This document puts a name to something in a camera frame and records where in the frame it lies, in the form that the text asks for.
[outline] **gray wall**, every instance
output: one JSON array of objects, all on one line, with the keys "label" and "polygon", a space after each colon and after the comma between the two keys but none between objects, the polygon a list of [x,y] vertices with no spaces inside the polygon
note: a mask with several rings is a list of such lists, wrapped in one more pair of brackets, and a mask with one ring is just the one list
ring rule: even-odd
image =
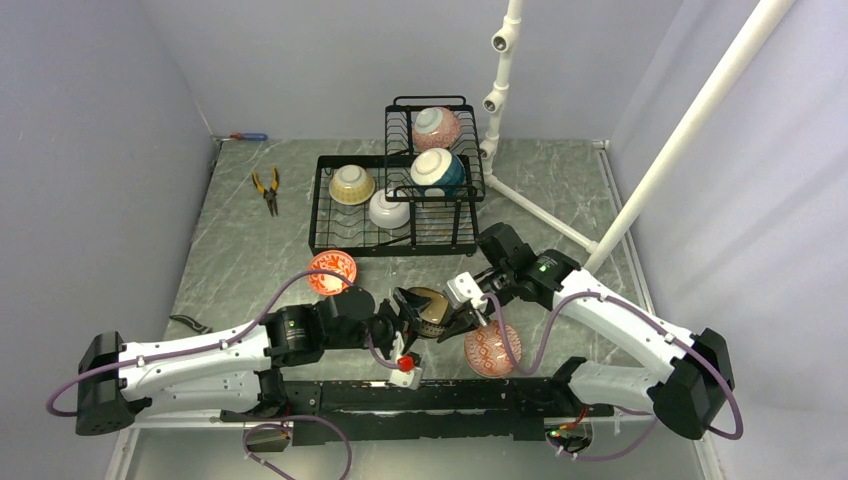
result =
[{"label": "gray wall", "polygon": [[212,143],[137,1],[4,2],[0,45],[0,476],[103,478],[115,436],[44,401],[101,331],[162,335]]},{"label": "gray wall", "polygon": [[[612,137],[624,194],[755,4],[684,2]],[[796,2],[634,227],[658,311],[730,344],[729,478],[848,475],[846,16]]]},{"label": "gray wall", "polygon": [[[143,1],[213,131],[279,138],[382,137],[397,95],[460,93],[481,110],[507,5]],[[609,138],[680,3],[526,2],[503,135]]]}]

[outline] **white pvc pipe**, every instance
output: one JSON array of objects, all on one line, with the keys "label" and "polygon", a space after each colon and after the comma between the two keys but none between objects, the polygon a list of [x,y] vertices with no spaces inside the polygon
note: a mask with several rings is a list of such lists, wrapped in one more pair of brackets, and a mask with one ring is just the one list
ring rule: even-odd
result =
[{"label": "white pvc pipe", "polygon": [[486,129],[486,137],[480,143],[483,158],[483,174],[492,173],[492,160],[498,150],[500,140],[501,115],[506,108],[506,97],[509,93],[509,72],[512,69],[512,53],[518,42],[521,26],[521,8],[524,0],[509,0],[503,26],[492,36],[492,46],[499,54],[498,72],[491,93],[483,100],[483,106],[489,112],[489,127]]},{"label": "white pvc pipe", "polygon": [[683,118],[671,132],[654,163],[642,177],[633,195],[624,204],[621,213],[613,221],[598,248],[589,257],[585,268],[595,273],[607,259],[612,249],[639,216],[645,204],[659,185],[665,180],[672,167],[680,160],[686,147],[710,118],[730,88],[739,79],[745,67],[760,50],[771,32],[780,23],[795,0],[760,0],[745,25],[739,30],[733,43],[719,60],[701,91],[692,101]]},{"label": "white pvc pipe", "polygon": [[535,215],[537,218],[547,223],[548,225],[554,227],[560,233],[570,238],[574,242],[576,242],[581,247],[585,248],[589,253],[593,252],[597,246],[598,242],[594,240],[588,239],[586,236],[575,230],[574,228],[566,225],[558,218],[554,217],[550,213],[546,212],[542,207],[536,205],[531,202],[527,198],[525,198],[520,193],[515,190],[509,188],[504,185],[500,180],[497,179],[494,175],[489,175],[486,177],[486,185],[491,188],[494,188],[498,192],[502,193],[505,197],[509,198],[513,202],[517,203],[519,206],[527,210],[528,212]]}]

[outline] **pliers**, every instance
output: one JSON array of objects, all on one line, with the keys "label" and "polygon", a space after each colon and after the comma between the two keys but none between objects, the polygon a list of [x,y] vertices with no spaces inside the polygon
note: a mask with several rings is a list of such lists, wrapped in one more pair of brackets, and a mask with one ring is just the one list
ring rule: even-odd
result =
[{"label": "pliers", "polygon": [[262,194],[262,198],[265,199],[265,203],[268,204],[268,211],[271,212],[272,217],[277,216],[277,187],[280,186],[280,174],[277,173],[277,167],[271,167],[271,176],[273,180],[271,180],[271,188],[266,189],[262,186],[262,182],[259,181],[259,174],[253,172],[253,184],[256,186],[256,189],[259,190],[259,193]]}]

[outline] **marble floor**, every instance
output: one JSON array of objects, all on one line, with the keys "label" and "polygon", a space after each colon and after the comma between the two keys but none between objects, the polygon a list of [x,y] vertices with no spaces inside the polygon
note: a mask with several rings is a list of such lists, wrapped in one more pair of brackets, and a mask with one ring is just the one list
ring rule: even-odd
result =
[{"label": "marble floor", "polygon": [[[257,315],[274,291],[312,258],[307,245],[315,162],[320,155],[383,153],[383,140],[287,140],[225,142],[195,230],[173,313],[190,315],[216,331]],[[268,178],[280,171],[279,217],[272,218],[254,188],[251,173]],[[588,141],[502,140],[495,174],[527,198],[598,240],[614,218],[610,191]],[[496,222],[511,224],[536,251],[556,248],[584,262],[588,254],[497,192],[489,191],[478,207],[480,229]],[[357,259],[357,284],[378,301],[394,286],[437,290],[453,276],[477,273],[488,266],[473,257],[384,257]],[[597,273],[611,289],[637,301],[632,269],[621,246]],[[306,282],[293,285],[277,308],[319,299]],[[547,312],[519,302],[504,314],[520,335],[525,354],[535,354]],[[194,335],[171,323],[165,339]],[[425,378],[477,378],[465,361],[463,341],[419,341]],[[578,322],[560,318],[537,375],[549,376],[571,356],[602,363],[634,365],[633,359]],[[382,379],[385,369],[367,351],[328,351],[321,362],[288,368],[289,380]]]}]

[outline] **white bowl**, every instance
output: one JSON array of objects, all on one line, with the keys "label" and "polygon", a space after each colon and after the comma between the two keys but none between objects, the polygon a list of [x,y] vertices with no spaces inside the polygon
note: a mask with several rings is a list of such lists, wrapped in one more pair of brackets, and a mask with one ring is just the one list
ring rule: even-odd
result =
[{"label": "white bowl", "polygon": [[[386,195],[394,195],[391,189],[379,190],[371,197],[368,204],[368,218],[371,223],[386,230],[400,228],[409,221],[409,204],[406,202],[390,202]],[[403,192],[397,192],[398,197],[405,197]]]},{"label": "white bowl", "polygon": [[330,180],[330,197],[342,205],[359,205],[376,187],[374,177],[359,165],[345,165]]},{"label": "white bowl", "polygon": [[433,185],[448,173],[453,155],[444,148],[431,148],[415,157],[410,173],[416,185]]}]

